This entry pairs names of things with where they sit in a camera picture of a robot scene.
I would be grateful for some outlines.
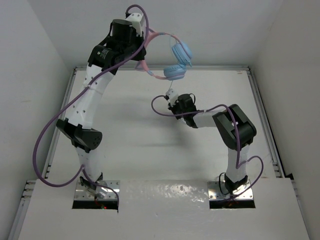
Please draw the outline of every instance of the blue ear cushion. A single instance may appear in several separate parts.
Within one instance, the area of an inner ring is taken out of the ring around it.
[[[185,76],[187,68],[185,65],[168,66],[163,70],[163,74],[168,80],[173,81],[182,79]]]
[[[179,64],[181,64],[181,65],[190,65],[191,66],[192,52],[189,49],[187,44],[182,42],[182,45],[183,45],[185,50],[182,48],[180,43],[176,43],[175,45],[173,45],[173,47],[171,48],[172,51],[173,51],[173,54],[175,55],[175,57],[178,60]]]

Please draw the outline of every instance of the white wall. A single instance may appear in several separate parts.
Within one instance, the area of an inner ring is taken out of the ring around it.
[[[150,26],[174,33],[193,53],[194,65],[248,65],[266,40],[282,0],[28,0],[53,45],[70,67],[86,65],[113,19],[131,4],[147,12]],[[149,45],[153,65],[172,64],[169,38]]]
[[[27,0],[0,7],[0,239],[7,239],[40,128],[60,108],[70,73]],[[38,159],[41,169],[52,129]]]
[[[311,239],[320,236],[320,1],[285,0],[254,72]]]

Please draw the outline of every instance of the pink headphones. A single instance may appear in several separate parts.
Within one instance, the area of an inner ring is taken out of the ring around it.
[[[155,75],[147,66],[146,60],[141,60],[137,63],[135,66],[135,69],[138,71],[146,71],[150,76],[155,77],[156,79],[162,79],[162,80],[177,80],[182,79],[185,76],[185,73],[187,71],[187,65],[191,65],[191,58],[192,53],[190,49],[188,48],[187,44],[180,41],[179,38],[177,38],[175,35],[172,35],[170,33],[166,32],[156,32],[152,29],[149,29],[149,34],[147,36],[147,41],[144,45],[145,48],[147,48],[148,44],[153,40],[154,38],[160,36],[160,35],[169,35],[172,38],[176,39],[178,43],[176,43],[171,49],[173,54],[175,55],[176,59],[178,60],[178,64],[173,66],[168,66],[163,70],[163,76]]]

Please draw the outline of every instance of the metal base plate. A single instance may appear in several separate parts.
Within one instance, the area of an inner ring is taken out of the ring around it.
[[[233,191],[234,195],[242,193],[244,190],[250,187],[251,183],[248,181],[246,184],[240,186]],[[225,181],[220,181],[221,190],[223,193],[227,193],[228,190],[225,187]],[[223,194],[219,188],[219,181],[208,181],[208,196],[211,209],[239,209],[239,208],[255,208],[254,195],[252,189],[248,189],[240,196],[235,197],[233,200],[225,201],[230,198],[230,194]]]
[[[119,180],[101,180],[99,184],[112,188],[117,194],[120,193]],[[73,209],[99,209],[99,205],[106,206],[105,209],[118,209],[117,196],[114,192],[104,187],[97,187],[95,192],[88,190],[80,181],[77,182],[74,198]]]

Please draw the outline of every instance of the robotic arm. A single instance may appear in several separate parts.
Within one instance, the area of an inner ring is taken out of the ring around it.
[[[196,112],[195,102],[190,94],[179,95],[175,90],[169,89],[165,94],[169,102],[168,109],[174,114]],[[192,113],[184,116],[176,116],[176,119],[183,118],[185,123],[192,128],[215,127],[218,129],[224,144],[228,147],[228,167],[225,173],[225,187],[230,194],[245,184],[248,180],[246,164],[248,160],[249,146],[253,142],[257,130],[245,113],[236,104],[229,106],[237,124],[240,139],[240,155],[237,161],[237,140],[235,127],[227,111],[208,111]]]
[[[102,179],[96,148],[103,136],[100,131],[92,128],[93,120],[101,97],[118,69],[107,72],[93,84],[90,84],[90,81],[101,71],[115,66],[137,51],[144,41],[142,28],[144,20],[143,14],[132,13],[127,14],[125,20],[112,21],[108,35],[93,48],[88,59],[86,75],[80,91],[87,87],[89,90],[72,106],[65,118],[59,119],[56,123],[57,128],[71,140],[80,164],[84,165],[85,172],[93,182]],[[142,61],[145,55],[146,49],[143,48],[132,60]]]

